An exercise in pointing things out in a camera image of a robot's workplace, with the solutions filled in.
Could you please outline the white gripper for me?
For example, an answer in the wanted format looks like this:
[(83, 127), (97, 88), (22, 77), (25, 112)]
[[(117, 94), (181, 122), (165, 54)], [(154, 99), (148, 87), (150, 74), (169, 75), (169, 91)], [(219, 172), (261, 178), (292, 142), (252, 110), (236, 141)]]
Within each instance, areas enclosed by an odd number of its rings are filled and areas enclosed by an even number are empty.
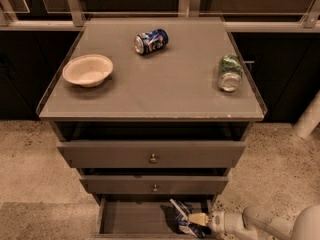
[(190, 223), (209, 226), (214, 233), (230, 233), (232, 229), (231, 213), (214, 210), (209, 213), (193, 213), (188, 215)]

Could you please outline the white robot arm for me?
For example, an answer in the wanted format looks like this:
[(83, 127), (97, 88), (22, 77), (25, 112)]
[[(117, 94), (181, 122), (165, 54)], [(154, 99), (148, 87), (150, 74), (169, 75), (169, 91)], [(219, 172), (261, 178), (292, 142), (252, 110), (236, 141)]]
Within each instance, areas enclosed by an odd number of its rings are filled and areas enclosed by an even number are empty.
[(242, 213), (213, 210), (193, 213), (191, 223), (209, 227), (215, 233), (227, 233), (239, 240), (320, 240), (320, 205), (302, 210), (294, 222), (273, 215), (257, 206), (246, 207)]

